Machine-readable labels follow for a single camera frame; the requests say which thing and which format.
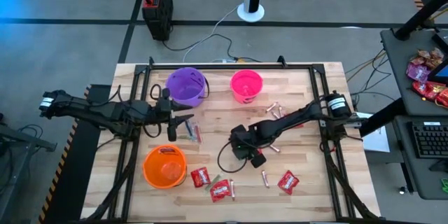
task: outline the wooden table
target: wooden table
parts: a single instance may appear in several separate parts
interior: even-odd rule
[[[337,90],[347,98],[349,90],[344,76],[342,63],[325,64],[325,72],[330,91]],[[130,95],[130,87],[135,64],[119,64],[115,70],[111,94],[121,85],[123,99]],[[273,102],[279,102],[286,111],[297,110],[313,100],[309,72],[305,70],[257,70],[263,77],[262,92],[251,104],[240,104],[232,97],[230,78],[236,70],[203,70],[210,83],[210,97],[188,113],[194,113],[199,123],[204,143],[201,145],[185,140],[186,128],[178,127],[178,140],[175,144],[181,148],[187,158],[188,176],[185,182],[175,188],[158,190],[147,184],[142,174],[141,164],[149,151],[160,145],[168,144],[166,126],[162,134],[151,139],[145,134],[140,136],[132,198],[129,207],[129,221],[147,222],[221,222],[221,221],[334,221],[328,175],[322,152],[317,122],[307,122],[302,128],[284,132],[274,143],[281,149],[275,153],[266,148],[263,153],[267,162],[254,169],[248,162],[245,168],[236,174],[223,173],[216,164],[219,150],[228,141],[230,130],[239,124],[245,126],[263,119],[273,119],[265,109]],[[172,71],[151,71],[150,86],[161,84]],[[321,80],[318,77],[321,94]],[[349,135],[359,137],[356,129],[347,129]],[[112,138],[110,132],[101,133],[99,144]],[[379,208],[372,179],[365,159],[363,144],[360,141],[344,139],[342,150],[349,176],[349,182],[360,199],[379,216]],[[105,198],[113,185],[114,174],[120,149],[120,141],[115,140],[101,147],[95,157],[87,195],[85,197],[82,218],[89,216]],[[231,148],[224,150],[221,156],[224,168],[236,169],[241,165],[232,154]],[[236,200],[231,197],[212,203],[210,194],[203,188],[194,188],[190,173],[194,169],[207,167],[210,177],[222,174],[224,179],[233,179]],[[293,195],[287,195],[277,187],[277,182],[291,170],[300,179]],[[265,170],[271,187],[264,186],[261,171]],[[347,216],[342,189],[337,183],[342,213]],[[119,195],[123,199],[124,186]]]

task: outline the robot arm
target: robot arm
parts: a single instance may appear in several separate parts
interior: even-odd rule
[[[328,122],[328,129],[334,130],[336,126],[344,124],[351,116],[349,105],[344,95],[333,94],[323,98],[330,108],[330,115],[322,113],[320,102],[312,101],[304,108],[292,112],[277,120],[263,120],[248,126],[243,125],[232,129],[230,143],[232,151],[239,160],[248,159],[257,168],[266,162],[264,155],[258,151],[259,148],[268,147],[282,132],[310,120],[323,120]]]
[[[133,129],[146,125],[168,124],[168,139],[176,140],[176,128],[193,115],[172,116],[172,111],[191,109],[169,99],[169,90],[161,90],[155,106],[145,101],[107,101],[96,103],[86,99],[72,97],[63,90],[45,92],[39,106],[41,116],[51,119],[53,116],[71,116],[85,120],[98,127],[105,127],[117,137],[130,137]]]

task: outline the black keyboard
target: black keyboard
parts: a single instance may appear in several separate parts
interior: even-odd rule
[[[448,158],[448,125],[410,122],[408,126],[418,158]]]

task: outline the battery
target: battery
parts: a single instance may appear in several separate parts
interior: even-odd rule
[[[154,40],[167,41],[173,17],[173,0],[143,0],[141,14]]]

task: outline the white pole base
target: white pole base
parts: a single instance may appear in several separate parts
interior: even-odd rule
[[[244,3],[240,4],[237,9],[239,18],[246,22],[257,22],[260,21],[265,15],[265,9],[263,6],[258,5],[258,10],[254,13],[247,13],[244,11]]]

